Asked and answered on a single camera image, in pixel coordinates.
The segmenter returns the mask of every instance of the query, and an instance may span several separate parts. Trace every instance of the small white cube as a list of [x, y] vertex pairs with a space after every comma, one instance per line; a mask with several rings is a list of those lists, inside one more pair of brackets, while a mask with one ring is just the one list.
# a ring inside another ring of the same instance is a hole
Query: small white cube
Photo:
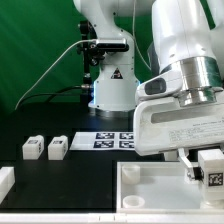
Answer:
[[205, 201], [224, 200], [224, 155], [220, 149], [198, 152], [203, 181], [200, 190]]
[[23, 159], [37, 160], [44, 151], [44, 137], [41, 135], [30, 137], [23, 145]]
[[48, 146], [49, 160], [63, 160], [68, 151], [68, 138], [66, 136], [55, 137]]
[[15, 183], [14, 167], [3, 167], [0, 170], [0, 204]]

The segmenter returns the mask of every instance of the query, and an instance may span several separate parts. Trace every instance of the cable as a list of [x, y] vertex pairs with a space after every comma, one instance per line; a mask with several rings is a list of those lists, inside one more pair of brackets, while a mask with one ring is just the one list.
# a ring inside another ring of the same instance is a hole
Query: cable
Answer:
[[39, 97], [39, 96], [79, 96], [79, 94], [71, 94], [71, 93], [39, 93], [39, 94], [35, 94], [32, 96], [28, 96], [26, 98], [23, 98], [20, 103], [17, 106], [17, 109], [27, 100], [34, 98], [34, 97]]
[[16, 104], [15, 110], [17, 110], [18, 105], [20, 104], [20, 102], [26, 97], [26, 95], [28, 93], [30, 93], [38, 84], [39, 82], [51, 71], [51, 69], [68, 53], [68, 51], [70, 51], [73, 47], [75, 47], [76, 45], [80, 44], [80, 43], [84, 43], [84, 42], [93, 42], [95, 41], [95, 39], [92, 40], [81, 40], [78, 41], [74, 44], [72, 44], [69, 48], [67, 48], [67, 50], [64, 51], [64, 53], [47, 69], [46, 72], [44, 72], [44, 74], [36, 81], [36, 83], [34, 83], [34, 85], [28, 90], [26, 91], [23, 96], [19, 99], [18, 103]]
[[151, 67], [147, 64], [147, 62], [145, 61], [145, 59], [143, 58], [140, 50], [139, 50], [139, 47], [138, 47], [138, 43], [137, 43], [137, 40], [136, 40], [136, 37], [135, 37], [135, 17], [136, 17], [136, 3], [137, 3], [137, 0], [134, 1], [134, 10], [133, 10], [133, 22], [132, 22], [132, 33], [133, 33], [133, 38], [134, 38], [134, 42], [135, 42], [135, 47], [136, 47], [136, 50], [140, 56], [140, 58], [142, 59], [143, 63], [145, 64], [145, 66], [151, 71]]
[[[70, 86], [70, 87], [66, 87], [64, 89], [61, 89], [59, 91], [57, 91], [55, 94], [58, 94], [58, 93], [64, 93], [64, 92], [67, 92], [69, 90], [72, 90], [72, 89], [82, 89], [81, 86]], [[50, 96], [46, 101], [45, 103], [49, 103], [52, 99], [54, 99], [54, 97], [57, 96], [57, 95], [52, 95]]]

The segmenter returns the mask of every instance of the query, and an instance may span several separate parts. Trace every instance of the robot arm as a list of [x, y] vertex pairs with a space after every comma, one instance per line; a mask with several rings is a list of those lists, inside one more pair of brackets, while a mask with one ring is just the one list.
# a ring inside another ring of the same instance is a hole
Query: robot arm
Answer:
[[[153, 0], [137, 1], [136, 14], [149, 14]], [[74, 0], [78, 11], [96, 31], [96, 46], [105, 50], [100, 74], [94, 83], [94, 100], [90, 110], [98, 115], [127, 116], [136, 107], [135, 92], [139, 81], [134, 75], [134, 41], [131, 34], [116, 26], [115, 16], [132, 16], [134, 0]], [[127, 45], [128, 51], [116, 49]]]
[[217, 62], [222, 79], [224, 79], [224, 1], [207, 0], [216, 27], [211, 30], [212, 49], [217, 57]]

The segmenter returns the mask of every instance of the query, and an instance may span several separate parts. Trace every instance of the black cable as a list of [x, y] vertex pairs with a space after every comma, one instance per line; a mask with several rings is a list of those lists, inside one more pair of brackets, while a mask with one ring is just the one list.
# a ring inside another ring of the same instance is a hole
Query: black cable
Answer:
[[[58, 93], [64, 93], [64, 92], [67, 92], [69, 90], [72, 90], [72, 89], [81, 89], [81, 86], [70, 86], [70, 87], [66, 87], [64, 89], [61, 89], [61, 90], [58, 90], [55, 94], [58, 94]], [[49, 103], [52, 99], [54, 99], [57, 95], [52, 95], [50, 96], [46, 101], [45, 103]]]
[[39, 97], [39, 96], [79, 96], [79, 94], [71, 94], [71, 93], [39, 93], [39, 94], [35, 94], [35, 95], [32, 95], [32, 96], [28, 96], [24, 99], [22, 99], [20, 101], [20, 103], [18, 104], [18, 107], [17, 109], [27, 100], [31, 99], [31, 98], [34, 98], [34, 97]]

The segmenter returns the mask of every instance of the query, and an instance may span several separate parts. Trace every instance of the green backdrop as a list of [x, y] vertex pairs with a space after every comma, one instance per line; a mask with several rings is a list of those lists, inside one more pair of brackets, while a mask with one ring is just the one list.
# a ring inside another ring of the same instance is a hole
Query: green backdrop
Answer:
[[[212, 27], [214, 24], [206, 1], [202, 0], [202, 3]], [[72, 0], [0, 0], [0, 120], [14, 110], [19, 98], [63, 51], [80, 40], [77, 27], [80, 20], [84, 17], [76, 11]], [[132, 18], [117, 18], [116, 23], [131, 32]], [[146, 50], [152, 41], [150, 18], [136, 19], [136, 37], [147, 59]], [[135, 74], [141, 81], [150, 77], [138, 56]], [[31, 94], [56, 92], [79, 85], [82, 75], [82, 56], [74, 49]], [[97, 75], [98, 69], [94, 68], [92, 76], [96, 78]]]

